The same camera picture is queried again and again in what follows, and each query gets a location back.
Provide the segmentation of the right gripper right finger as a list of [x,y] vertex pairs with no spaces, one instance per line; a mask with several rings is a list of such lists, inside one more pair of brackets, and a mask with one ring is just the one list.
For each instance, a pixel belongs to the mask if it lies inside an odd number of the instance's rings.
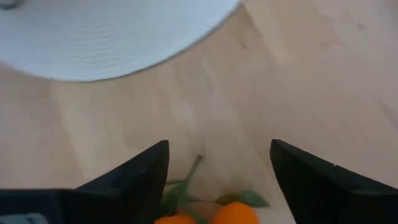
[[269,155],[296,224],[398,224],[398,189],[280,139]]

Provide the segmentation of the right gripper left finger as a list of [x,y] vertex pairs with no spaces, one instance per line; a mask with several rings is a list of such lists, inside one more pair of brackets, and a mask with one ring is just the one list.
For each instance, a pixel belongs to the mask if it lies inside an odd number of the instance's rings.
[[169,167],[159,141],[90,182],[60,194],[64,224],[153,224]]

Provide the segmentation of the tangerine sprig with leaves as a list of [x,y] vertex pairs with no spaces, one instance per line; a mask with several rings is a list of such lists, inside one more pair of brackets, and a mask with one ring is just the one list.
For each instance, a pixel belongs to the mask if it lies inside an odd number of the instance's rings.
[[[197,155],[185,178],[166,181],[171,188],[162,195],[154,224],[260,224],[254,210],[266,208],[269,203],[252,190],[225,194],[213,200],[200,199],[188,193],[192,178],[202,161],[203,156]],[[191,206],[193,203],[212,203],[220,208],[208,221],[194,211]]]

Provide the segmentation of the white plate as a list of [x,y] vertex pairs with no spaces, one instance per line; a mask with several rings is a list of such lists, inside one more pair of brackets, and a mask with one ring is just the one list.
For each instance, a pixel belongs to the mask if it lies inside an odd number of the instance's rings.
[[0,62],[40,78],[90,82],[173,57],[240,0],[21,0],[0,9]]

